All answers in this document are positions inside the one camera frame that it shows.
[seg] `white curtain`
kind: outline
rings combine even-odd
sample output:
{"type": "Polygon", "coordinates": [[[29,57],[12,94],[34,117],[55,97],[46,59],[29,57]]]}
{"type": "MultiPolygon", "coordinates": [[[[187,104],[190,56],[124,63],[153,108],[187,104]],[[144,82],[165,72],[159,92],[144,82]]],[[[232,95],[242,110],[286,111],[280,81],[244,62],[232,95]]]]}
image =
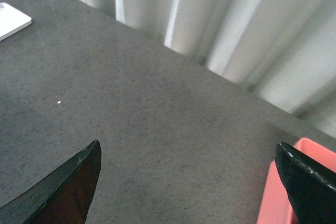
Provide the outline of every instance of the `white curtain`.
{"type": "Polygon", "coordinates": [[[336,0],[81,0],[336,137],[336,0]]]}

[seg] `granite surface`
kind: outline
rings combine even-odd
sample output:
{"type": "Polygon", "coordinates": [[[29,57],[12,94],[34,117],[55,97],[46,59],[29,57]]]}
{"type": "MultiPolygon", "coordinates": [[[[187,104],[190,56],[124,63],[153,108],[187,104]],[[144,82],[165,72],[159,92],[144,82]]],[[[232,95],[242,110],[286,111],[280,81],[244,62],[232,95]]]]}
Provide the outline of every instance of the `granite surface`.
{"type": "Polygon", "coordinates": [[[256,222],[275,145],[335,139],[77,0],[0,0],[0,205],[94,139],[87,223],[256,222]]]}

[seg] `table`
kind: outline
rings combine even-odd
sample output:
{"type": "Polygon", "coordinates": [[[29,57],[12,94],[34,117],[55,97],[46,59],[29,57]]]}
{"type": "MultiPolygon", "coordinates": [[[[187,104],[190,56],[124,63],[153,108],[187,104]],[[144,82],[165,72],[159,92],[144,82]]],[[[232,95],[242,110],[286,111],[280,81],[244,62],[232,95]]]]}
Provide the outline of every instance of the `table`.
{"type": "Polygon", "coordinates": [[[87,223],[256,222],[275,145],[332,137],[77,0],[1,0],[0,206],[94,139],[87,223]]]}

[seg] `pink box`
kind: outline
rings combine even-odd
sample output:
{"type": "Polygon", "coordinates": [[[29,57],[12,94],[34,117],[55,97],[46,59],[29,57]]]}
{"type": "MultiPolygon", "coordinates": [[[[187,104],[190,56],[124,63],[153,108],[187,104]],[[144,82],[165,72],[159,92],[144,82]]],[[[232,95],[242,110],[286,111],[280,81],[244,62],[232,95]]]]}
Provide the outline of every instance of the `pink box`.
{"type": "MultiPolygon", "coordinates": [[[[336,172],[336,153],[308,139],[301,138],[294,147],[336,172]]],[[[257,224],[297,224],[298,220],[280,180],[275,161],[269,166],[257,224]]]]}

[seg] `white phone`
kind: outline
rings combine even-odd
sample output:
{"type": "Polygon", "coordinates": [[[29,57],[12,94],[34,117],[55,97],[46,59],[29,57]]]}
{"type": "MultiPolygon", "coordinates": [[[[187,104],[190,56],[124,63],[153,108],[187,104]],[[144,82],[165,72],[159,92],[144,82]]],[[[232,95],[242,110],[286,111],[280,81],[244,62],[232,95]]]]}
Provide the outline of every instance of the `white phone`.
{"type": "Polygon", "coordinates": [[[28,15],[7,3],[0,3],[0,41],[29,26],[31,23],[31,17],[28,15]]]}

